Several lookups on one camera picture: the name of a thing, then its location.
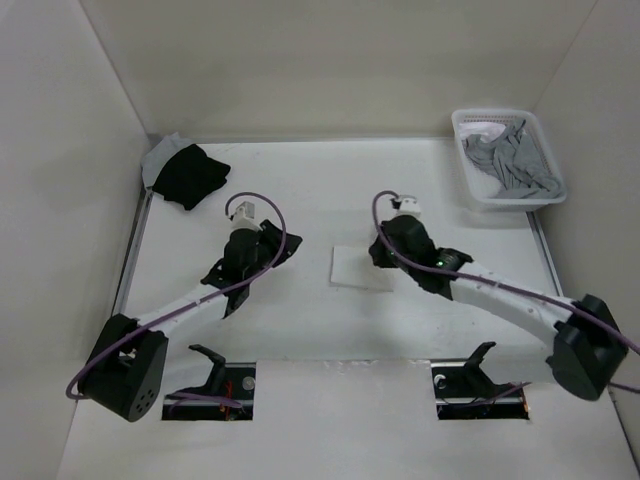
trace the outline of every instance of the white plastic basket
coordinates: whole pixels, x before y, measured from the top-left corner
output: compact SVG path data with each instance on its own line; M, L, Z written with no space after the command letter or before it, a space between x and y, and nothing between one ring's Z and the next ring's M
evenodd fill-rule
M526 120L524 128L533 139L545 167L562 183L563 193L559 197L522 200L493 198L502 188L500 182L496 178L479 170L467 157L463 142L460 139L459 126L461 124L471 122L495 122L508 125L517 117L522 117ZM562 174L542 134L542 129L535 115L524 110L473 108L456 110L453 112L453 115L451 115L451 120L453 122L453 131L455 132L458 157L462 166L461 170L466 180L464 183L467 187L469 206L473 210L484 212L531 212L545 205L564 202L567 198Z

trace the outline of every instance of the fabric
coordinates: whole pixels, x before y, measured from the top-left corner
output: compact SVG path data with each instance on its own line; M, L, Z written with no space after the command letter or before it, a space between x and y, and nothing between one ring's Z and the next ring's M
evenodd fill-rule
M173 155L151 187L169 202L191 210L211 192L227 183L231 167L207 157L198 145L190 145Z
M144 188L151 188L162 168L183 148L193 145L193 140L180 138L178 133L164 137L158 145L142 159L142 182Z
M517 118L488 143L480 135L469 136L466 154L480 170L504 186L495 198L556 198L563 193L562 184L545 168L524 124L525 119Z
M502 123L494 122L468 122L458 125L460 140L466 140L471 135L478 134L483 142L491 142L502 135L507 128Z

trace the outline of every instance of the black towel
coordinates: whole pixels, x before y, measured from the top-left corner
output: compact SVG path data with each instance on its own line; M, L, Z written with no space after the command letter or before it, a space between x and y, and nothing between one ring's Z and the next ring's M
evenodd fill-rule
M231 167L207 154L198 145L176 153L160 171L151 189L169 202L191 210L200 201L227 183Z

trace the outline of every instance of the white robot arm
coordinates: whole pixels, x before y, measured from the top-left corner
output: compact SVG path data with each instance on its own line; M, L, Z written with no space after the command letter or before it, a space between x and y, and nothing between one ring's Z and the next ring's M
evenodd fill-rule
M296 235L283 238L268 220L255 224L253 211L249 202L236 209L223 258L191 292L138 318L117 314L106 322L84 371L76 376L83 398L134 422L163 394L217 395L224 357L190 345L200 355L185 364L171 358L166 371L165 359L170 342L231 315L249 296L252 279L284 263L302 243Z
M475 390L477 396L498 395L511 387L508 382L542 381L557 382L585 400L600 397L628 347L576 311L587 312L619 332L605 302L592 295L580 301L515 295L513 291L518 289L515 282L483 267L465 253L436 248L418 220L420 206L414 197L400 196L392 204L396 215L380 224L379 235L369 248L374 265L400 268L427 292L481 308L542 342L540 349L509 358L489 353L494 342L482 344L467 361L463 375L479 386ZM516 288L507 291L507 286Z

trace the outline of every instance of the cable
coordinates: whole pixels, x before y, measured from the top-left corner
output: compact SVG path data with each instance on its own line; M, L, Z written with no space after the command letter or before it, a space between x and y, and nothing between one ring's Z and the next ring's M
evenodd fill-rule
M495 403L496 400L499 400L503 397L507 397L512 393L518 392L528 385L531 385L531 382L519 383L518 385L514 385L508 390L505 390L504 392L499 393L498 395L495 395L491 398L487 398L486 400L480 400L478 402L465 403L464 405L460 405L460 407L461 408L462 407L479 407L481 405L491 405L492 403Z
M609 382L609 386L613 388L617 388L619 390L624 390L625 392L640 394L640 388L631 387L629 385L624 385L622 383Z
M187 400L203 400L208 402L216 402L225 407L242 408L242 403L238 402L237 400L233 400L232 398L229 398L229 397L220 397L220 396L214 396L214 395L200 395L198 393L187 393L187 392L175 392L168 396L180 399L175 404L172 405L174 407L177 407L178 404L185 402Z
M282 240L280 241L280 247L278 248L278 252L276 253L276 255L273 257L273 259L267 264L267 266L260 270L258 273L256 273L255 275L253 275L250 278L247 278L246 280L243 280L241 282L236 283L235 285L231 285L229 287L223 288L222 290L218 290L217 292L213 292L210 293L209 295L205 295L204 297L202 297L200 300L194 301L190 304L184 305L180 308L175 309L172 312L169 312L165 315L162 315L161 317L145 324L142 325L140 327L138 327L137 329L135 329L133 332L128 333L127 335L125 335L124 337L122 337L120 340L118 340L117 342L111 344L109 347L105 348L102 352L100 352L98 355L96 355L95 357L93 357L89 362L87 362L87 364L82 367L82 369L76 373L76 375L71 379L71 382L69 382L69 385L67 385L65 394L68 398L70 398L71 400L86 400L89 397L85 397L84 395L80 395L78 393L74 393L73 392L73 388L77 385L77 383L82 380L82 378L84 378L85 375L87 375L87 373L89 373L89 371L91 371L92 368L94 368L98 363L100 363L101 361L103 361L105 358L107 358L109 355L111 355L113 352L115 352L116 350L118 350L120 347L122 347L125 343L130 342L132 339L136 338L137 336L143 334L144 332L146 332L147 330L150 330L151 328L160 325L163 322L166 322L168 320L171 320L172 318L176 317L177 315L180 315L182 313L188 312L189 310L196 308L200 303L202 302L207 302L209 300L211 300L212 298L215 298L217 296L220 295L225 295L237 288L242 288L246 285L249 285L250 283L252 283L254 280L258 279L259 277L261 277L262 275L264 275L265 273L267 273L268 270L271 269L271 267L273 267L273 265L276 263L276 261L280 258L280 255L282 255L282 253L284 252L284 248L286 245L286 241L287 241L287 228L286 228L286 224L284 221L284 216L282 215L282 212L280 211L280 209L278 208L278 206L273 203L270 199L268 199L267 197L265 197L264 195L261 195L259 193L253 193L253 192L240 192L240 193L236 193L235 195L232 195L231 198L229 198L229 200L227 200L227 203L224 206L224 214L228 217L229 216L229 205L231 204L231 202L233 202L236 198L239 197L255 197L258 198L266 203L268 203L271 208L273 208L273 210L276 212L276 215L278 216L278 219L280 220L280 229L282 230Z
M446 276L449 276L449 277L464 278L466 280L472 280L474 282L484 283L486 285L491 285L492 287L501 288L502 290L506 290L507 292L515 293L516 295L520 295L520 296L523 296L523 297L529 297L529 298L535 298L536 300L540 300L540 301L543 301L543 302L550 303L551 305L555 305L556 307L562 308L564 310L568 310L569 312L573 313L574 315L578 315L579 317L582 317L585 320L597 325L598 327L603 329L605 332L607 332L610 336L615 338L618 342L622 343L623 345L625 345L626 347L628 347L629 349L633 350L635 353L640 355L640 345L634 343L632 340L630 340L629 338L625 337L619 331L617 331L615 328L611 327L610 325L607 325L605 322L603 322L599 318L591 315L588 312L580 310L578 307L576 307L574 305L569 305L569 304L566 304L566 303L562 303L559 300L556 300L555 298L549 297L547 295L543 295L541 293L536 293L536 292L531 292L529 290L525 290L524 288L514 287L513 285L507 285L507 284L504 284L504 283L499 283L499 282L496 282L495 280L491 280L491 279L488 279L488 278L480 277L478 275L471 275L469 273L453 272L453 271L448 271L448 270L441 270L439 268L434 268L434 267L427 267L425 265L420 265L419 263L416 263L416 262L413 262L413 261L409 260L408 258L403 256L402 254L400 254L394 248L393 245L391 245L391 242L389 241L389 239L387 238L385 233L382 231L382 226L380 225L380 222L378 221L378 208L377 208L378 207L378 200L380 200L380 198L382 198L382 197L384 197L386 195L391 195L391 196L395 197L396 199L399 196L393 190L383 190L382 192L378 193L375 197L373 197L373 202L371 204L371 213L373 214L373 223L374 223L374 226L376 228L376 232L378 233L378 237L380 238L380 241L382 242L382 244L387 248L387 250L389 250L398 260L400 260L405 265L408 265L409 267L415 268L416 270L421 270L423 272L432 273L434 275L446 275ZM622 389L627 390L629 392L640 393L640 389L638 389L636 387L630 387L628 385L620 385L620 384L614 384L614 386L616 388L622 388Z
M472 403L477 402L478 400L480 400L480 397L476 397L476 398L474 398L473 400L471 400L470 402L467 402L467 403L451 403L451 402L448 402L446 398L440 398L439 400L442 400L445 403L445 405L449 405L450 407L463 408L463 407L468 407Z

